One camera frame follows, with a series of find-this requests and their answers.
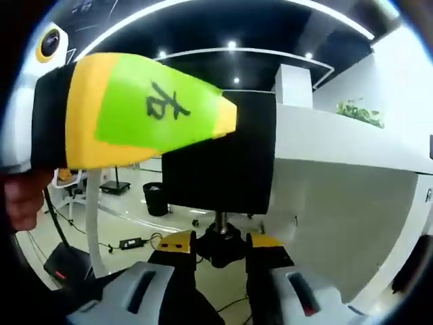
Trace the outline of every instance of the power adapter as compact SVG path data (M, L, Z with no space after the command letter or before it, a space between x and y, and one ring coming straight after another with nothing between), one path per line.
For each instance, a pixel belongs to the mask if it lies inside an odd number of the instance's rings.
M121 240L119 242L119 248L122 251L125 251L127 249L133 249L133 248L137 248L137 247L143 247L146 242L148 242L148 240L143 240L141 238L125 239L125 240Z

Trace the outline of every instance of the black ceiling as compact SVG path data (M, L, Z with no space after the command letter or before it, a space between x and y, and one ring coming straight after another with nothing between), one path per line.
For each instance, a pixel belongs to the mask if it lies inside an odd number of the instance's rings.
M76 57L109 27L157 0L69 1L54 21L69 35ZM372 1L318 1L339 10L375 37L386 33L387 21ZM121 51L155 58L170 53L226 47L270 49L314 59L336 71L346 70L371 53L369 40L345 24L308 7L284 0L193 0L161 9L120 29L93 51ZM329 69L283 56L252 52L212 52L178 56L162 63L222 89L271 90L282 63L309 68L313 84ZM239 77L239 85L233 78Z

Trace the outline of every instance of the floor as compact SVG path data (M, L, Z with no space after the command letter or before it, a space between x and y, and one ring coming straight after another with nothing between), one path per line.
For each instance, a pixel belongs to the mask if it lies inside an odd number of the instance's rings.
M108 175L113 179L114 173ZM162 174L140 169L119 169L121 181L131 183L131 189L122 196L109 194L100 195L100 206L103 209L98 213L99 241L111 246L118 246L119 240L127 238L150 238L154 232L160 232L163 236L180 230L194 229L198 235L204 233L213 222L213 214L210 211L190 209L173 206L173 213L164 217L152 217L147 212L142 185L151 181L161 181ZM85 207L74 204L73 220L80 230L85 229ZM60 209L60 213L69 218L68 207ZM254 216L249 220L244 215L229 216L231 222L239 228L243 234L259 231L261 218ZM193 227L192 221L198 219L199 227ZM67 221L59 218L64 233L72 246L83 251L88 251L86 235L80 233ZM36 273L51 289L56 289L56 283L43 270L43 263L47 256L60 242L53 222L48 214L40 212L38 226L35 230L17 234L19 243L31 266ZM131 266L136 261L147 261L153 248L150 244L143 248L130 251L114 250L108 252L108 248L100 247L101 256L106 269L115 272ZM198 264L196 282L200 290L210 303L220 309L234 300L241 299L246 294L246 274L244 261L238 261L228 265L224 269L215 269L204 260ZM385 292L381 299L371 310L372 315L381 315L395 306L401 300L400 296ZM227 325L243 324L250 315L250 306L247 300L241 301L221 312Z

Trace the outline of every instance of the handwritten chinese character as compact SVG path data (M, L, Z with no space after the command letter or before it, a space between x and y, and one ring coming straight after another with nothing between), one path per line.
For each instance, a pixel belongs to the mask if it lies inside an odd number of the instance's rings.
M173 107L173 114L175 120L179 117L179 113L182 113L185 116L189 116L191 114L190 111L184 109L176 100L176 91L173 92L173 98L171 98L165 91L158 86L157 83L152 81L152 88L158 93L158 95L162 98L156 98L153 96L149 96L146 98L147 104L147 115L153 116L157 120L162 120L165 116L166 106L170 105ZM155 109L155 105L160 106L160 111L158 112Z

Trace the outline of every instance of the trash can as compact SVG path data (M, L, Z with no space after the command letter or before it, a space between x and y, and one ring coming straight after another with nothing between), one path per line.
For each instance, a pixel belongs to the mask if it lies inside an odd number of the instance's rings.
M154 217L161 217L168 213L168 203L162 183L147 183L143 185L144 197L147 203L147 210Z

